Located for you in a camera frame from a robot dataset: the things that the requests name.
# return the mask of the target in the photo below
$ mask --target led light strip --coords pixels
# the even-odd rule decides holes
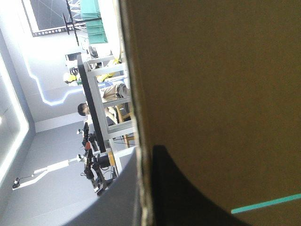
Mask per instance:
[[[293,200],[297,200],[297,199],[301,199],[301,194],[294,194],[294,195],[283,197],[280,199],[274,199],[274,200],[267,201],[267,202],[260,202],[257,204],[236,208],[236,209],[231,210],[231,213],[232,214],[242,213],[242,212],[246,212],[249,210],[260,209],[263,207],[268,207],[268,206],[272,206],[272,205],[276,205],[276,204],[280,204],[280,203],[284,203],[284,202],[289,202],[289,201],[293,201]]]
[[[2,165],[0,166],[0,185],[1,185],[3,178],[6,175],[6,172],[10,167],[11,162],[15,158],[15,155],[29,130],[29,124],[28,124],[25,114],[20,106],[20,103],[18,101],[13,84],[11,82],[11,79],[9,77],[9,74],[7,72],[7,69],[4,64],[1,54],[0,54],[0,75],[3,78],[4,85],[6,86],[12,106],[15,110],[17,119],[20,123],[20,131],[19,131],[18,135],[16,136],[16,139],[14,140],[13,144],[10,146],[10,150],[9,150],[8,154],[6,155],[6,157],[3,159]]]
[[[83,91],[83,88],[72,89],[72,90],[67,91],[67,92],[64,94],[63,98],[60,99],[60,100],[56,100],[56,101],[49,101],[49,100],[46,100],[45,95],[44,95],[44,92],[43,92],[42,87],[41,87],[41,83],[40,83],[38,77],[35,76],[35,75],[32,73],[32,71],[31,71],[31,69],[30,69],[30,67],[29,67],[27,58],[24,56],[23,50],[22,50],[21,47],[20,47],[20,50],[21,50],[21,54],[22,54],[22,57],[23,57],[23,59],[24,59],[25,66],[26,66],[26,69],[27,69],[27,71],[28,71],[29,77],[31,77],[32,79],[34,79],[34,80],[36,81],[37,86],[38,86],[38,90],[39,90],[39,93],[40,93],[40,96],[41,96],[41,98],[42,98],[42,101],[43,101],[45,104],[50,105],[50,106],[61,105],[62,103],[64,103],[64,101],[66,100],[66,98],[67,98],[70,94],[78,93],[78,92]]]

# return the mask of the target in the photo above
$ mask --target brown cardboard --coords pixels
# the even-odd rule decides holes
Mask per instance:
[[[300,193],[301,2],[131,0],[121,8],[143,150],[165,145],[228,212]],[[237,217],[301,225],[300,203]]]

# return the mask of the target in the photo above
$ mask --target black equipment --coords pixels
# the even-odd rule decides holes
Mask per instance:
[[[115,169],[113,168],[111,179],[105,180],[101,168],[110,166],[109,157],[107,155],[102,157],[100,157],[100,155],[98,155],[97,157],[93,155],[92,148],[95,152],[98,151],[97,145],[95,143],[95,141],[97,141],[97,138],[95,134],[89,133],[89,126],[87,122],[85,123],[82,131],[84,133],[82,144],[85,147],[84,173],[86,175],[86,178],[91,181],[94,191],[98,196],[100,196],[105,191],[107,186],[117,177],[117,175],[115,173]],[[91,168],[97,175],[96,180],[94,179],[94,173],[92,172]]]

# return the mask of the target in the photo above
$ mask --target cable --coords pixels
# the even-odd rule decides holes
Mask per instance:
[[[127,143],[118,143],[118,142],[114,142],[116,144],[123,144],[123,145],[135,145],[135,144],[127,144]]]
[[[25,178],[31,178],[31,177],[33,177],[33,175],[30,175],[30,176],[28,176],[28,177],[20,178],[20,180],[21,180],[21,179],[25,179]]]
[[[132,137],[134,137],[134,136],[132,136]],[[131,138],[131,137],[127,137],[127,138]],[[114,139],[114,140],[124,140],[124,139],[126,139],[126,138]]]
[[[112,172],[112,173],[114,173],[114,171],[109,170],[109,171],[106,171],[106,172],[103,174],[103,176],[104,176],[107,172]]]

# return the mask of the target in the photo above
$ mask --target wooden chair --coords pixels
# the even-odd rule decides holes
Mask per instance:
[[[119,123],[125,122],[126,119],[128,119],[128,118],[131,118],[131,119],[133,118],[133,113],[132,112],[127,113],[125,115],[122,115],[121,110],[120,110],[122,107],[123,107],[122,105],[116,106],[116,111],[117,111],[117,114],[118,114]],[[129,141],[130,140],[135,140],[135,137],[134,136],[129,137],[128,134],[126,134],[126,135],[123,135],[123,139],[125,141],[126,147],[130,148]]]

